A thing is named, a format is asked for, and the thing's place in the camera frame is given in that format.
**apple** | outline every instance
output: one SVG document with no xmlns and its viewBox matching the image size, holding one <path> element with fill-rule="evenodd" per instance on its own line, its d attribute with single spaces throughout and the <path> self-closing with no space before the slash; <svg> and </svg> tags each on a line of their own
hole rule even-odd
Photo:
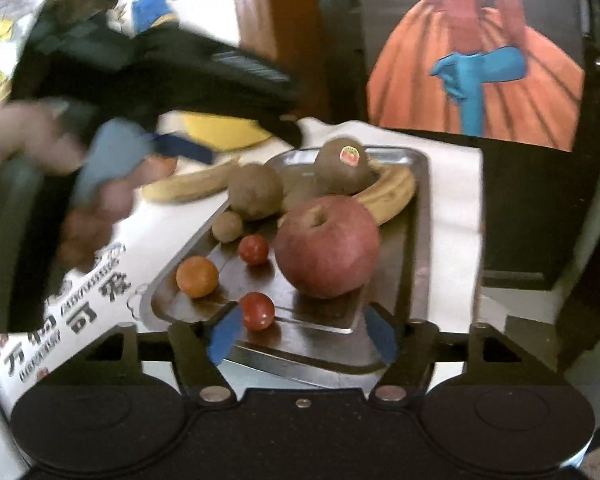
<svg viewBox="0 0 600 480">
<path fill-rule="evenodd" d="M 293 208 L 273 242 L 291 285 L 328 300 L 367 283 L 378 264 L 380 234 L 371 213 L 350 196 L 323 196 Z"/>
</svg>

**wooden door frame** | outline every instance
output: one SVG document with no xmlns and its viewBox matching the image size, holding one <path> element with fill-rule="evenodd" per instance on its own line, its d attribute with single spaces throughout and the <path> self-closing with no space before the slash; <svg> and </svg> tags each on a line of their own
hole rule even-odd
<svg viewBox="0 0 600 480">
<path fill-rule="evenodd" d="M 301 82 L 300 116 L 328 121 L 326 47 L 318 0 L 235 0 L 240 46 L 269 57 Z"/>
</svg>

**stainless steel tray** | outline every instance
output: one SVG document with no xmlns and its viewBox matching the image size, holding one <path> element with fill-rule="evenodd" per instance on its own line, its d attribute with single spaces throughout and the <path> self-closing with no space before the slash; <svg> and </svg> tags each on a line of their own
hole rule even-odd
<svg viewBox="0 0 600 480">
<path fill-rule="evenodd" d="M 317 149 L 294 150 L 267 164 L 285 183 L 311 178 Z M 259 291 L 276 306 L 269 329 L 246 330 L 228 359 L 265 372 L 317 386 L 358 386 L 368 390 L 384 369 L 366 334 L 362 307 L 377 301 L 399 319 L 427 318 L 429 304 L 430 193 L 427 157 L 409 148 L 367 147 L 387 164 L 409 166 L 417 180 L 416 196 L 396 218 L 380 228 L 380 261 L 371 282 L 335 300 L 306 298 L 282 276 L 273 253 L 270 263 L 248 268 L 236 254 L 237 242 L 218 244 L 209 229 L 197 234 L 149 286 L 153 314 L 167 322 L 194 322 L 211 317 L 227 301 Z M 251 225 L 272 241 L 276 219 Z M 202 300 L 190 300 L 175 282 L 178 264 L 195 254 L 206 256 L 219 271 L 218 289 Z"/>
</svg>

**kiwi sticker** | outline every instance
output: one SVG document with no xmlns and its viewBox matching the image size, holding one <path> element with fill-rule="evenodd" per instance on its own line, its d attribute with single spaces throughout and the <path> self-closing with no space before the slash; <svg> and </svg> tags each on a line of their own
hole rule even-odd
<svg viewBox="0 0 600 480">
<path fill-rule="evenodd" d="M 349 166 L 357 166 L 360 161 L 360 154 L 353 146 L 345 146 L 340 152 L 340 160 Z"/>
</svg>

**kiwi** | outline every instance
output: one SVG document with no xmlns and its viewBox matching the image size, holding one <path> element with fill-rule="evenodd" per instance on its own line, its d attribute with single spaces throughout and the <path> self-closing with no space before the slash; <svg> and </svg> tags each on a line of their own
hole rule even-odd
<svg viewBox="0 0 600 480">
<path fill-rule="evenodd" d="M 229 177 L 229 204 L 243 220 L 261 220 L 280 211 L 284 186 L 278 172 L 262 164 L 246 164 Z"/>
<path fill-rule="evenodd" d="M 315 158 L 314 172 L 330 194 L 358 193 L 373 183 L 365 147 L 349 137 L 326 142 Z"/>
<path fill-rule="evenodd" d="M 242 234 L 242 218 L 238 213 L 225 211 L 211 226 L 211 234 L 221 244 L 237 240 Z"/>
<path fill-rule="evenodd" d="M 293 184 L 285 187 L 285 198 L 282 201 L 282 212 L 288 213 L 309 200 L 325 196 L 324 185 L 315 175 L 303 175 Z"/>
</svg>

